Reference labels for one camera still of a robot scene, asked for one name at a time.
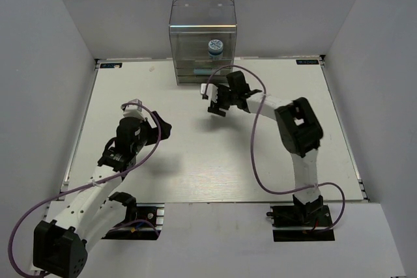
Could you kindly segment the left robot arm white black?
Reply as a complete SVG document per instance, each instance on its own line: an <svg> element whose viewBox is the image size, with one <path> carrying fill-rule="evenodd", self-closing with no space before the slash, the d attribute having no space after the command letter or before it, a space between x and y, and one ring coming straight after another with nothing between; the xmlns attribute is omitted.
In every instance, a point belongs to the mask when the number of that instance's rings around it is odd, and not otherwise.
<svg viewBox="0 0 417 278"><path fill-rule="evenodd" d="M78 277L93 247L116 225L131 225L137 219L136 198L117 191L126 174L136 165L144 146L156 146L171 134L172 126L157 112L156 125L135 109L125 109L115 137L106 144L87 187L50 222L34 230L33 264L58 277Z"/></svg>

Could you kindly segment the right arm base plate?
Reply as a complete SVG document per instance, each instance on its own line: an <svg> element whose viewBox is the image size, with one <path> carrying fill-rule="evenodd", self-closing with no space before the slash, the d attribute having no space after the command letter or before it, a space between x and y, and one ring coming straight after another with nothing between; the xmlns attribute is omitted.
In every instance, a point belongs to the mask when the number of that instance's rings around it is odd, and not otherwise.
<svg viewBox="0 0 417 278"><path fill-rule="evenodd" d="M295 206L271 206L266 218L272 222L274 242L333 242L332 229L324 231L332 225L330 209L324 205L313 213L307 221L296 218Z"/></svg>

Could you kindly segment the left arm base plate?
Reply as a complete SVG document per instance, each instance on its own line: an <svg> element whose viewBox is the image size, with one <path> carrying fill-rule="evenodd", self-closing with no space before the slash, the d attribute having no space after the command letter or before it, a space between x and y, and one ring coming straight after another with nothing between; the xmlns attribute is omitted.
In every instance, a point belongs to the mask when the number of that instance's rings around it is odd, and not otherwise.
<svg viewBox="0 0 417 278"><path fill-rule="evenodd" d="M156 241L164 223L165 204L136 204L123 222L113 227L104 240Z"/></svg>

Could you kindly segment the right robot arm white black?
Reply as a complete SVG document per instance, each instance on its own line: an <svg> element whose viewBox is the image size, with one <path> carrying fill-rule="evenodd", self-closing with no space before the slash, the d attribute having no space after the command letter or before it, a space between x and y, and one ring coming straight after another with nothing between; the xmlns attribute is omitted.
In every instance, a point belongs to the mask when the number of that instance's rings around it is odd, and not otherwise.
<svg viewBox="0 0 417 278"><path fill-rule="evenodd" d="M241 71L227 75L228 85L203 83L202 99L209 100L209 113L224 117L231 106L255 115L250 139L252 167L255 168L254 136L259 116L276 122L281 141L293 162L295 188L293 195L293 221L309 225L323 207L318 187L317 156L323 129L304 97L280 100L268 95L265 89L250 89Z"/></svg>

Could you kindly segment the blue white patterned jar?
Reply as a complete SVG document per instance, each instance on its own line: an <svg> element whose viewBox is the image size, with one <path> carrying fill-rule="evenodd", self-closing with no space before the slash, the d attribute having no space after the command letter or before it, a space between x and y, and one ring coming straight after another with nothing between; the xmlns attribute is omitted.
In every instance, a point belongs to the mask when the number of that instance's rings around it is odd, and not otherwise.
<svg viewBox="0 0 417 278"><path fill-rule="evenodd" d="M208 54L213 60L219 60L223 55L224 44L219 39L212 39L208 42Z"/></svg>

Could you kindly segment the clear acrylic drawer organizer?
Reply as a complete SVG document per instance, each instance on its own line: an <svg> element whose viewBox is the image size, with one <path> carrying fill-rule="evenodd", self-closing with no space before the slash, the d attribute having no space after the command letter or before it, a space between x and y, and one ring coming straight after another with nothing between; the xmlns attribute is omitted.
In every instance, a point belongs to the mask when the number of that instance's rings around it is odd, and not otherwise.
<svg viewBox="0 0 417 278"><path fill-rule="evenodd" d="M212 68L212 83L227 83L237 43L234 0L173 0L169 17L169 40L177 83L200 84L209 76L195 76L194 68ZM208 42L219 39L223 55L213 60Z"/></svg>

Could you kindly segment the blue capped glue tube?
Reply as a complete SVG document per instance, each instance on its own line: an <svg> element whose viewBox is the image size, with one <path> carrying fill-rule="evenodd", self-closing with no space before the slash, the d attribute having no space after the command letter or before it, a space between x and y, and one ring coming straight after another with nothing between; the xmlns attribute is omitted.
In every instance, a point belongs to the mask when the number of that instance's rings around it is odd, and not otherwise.
<svg viewBox="0 0 417 278"><path fill-rule="evenodd" d="M195 76L210 76L213 72L212 68L194 68L193 70Z"/></svg>

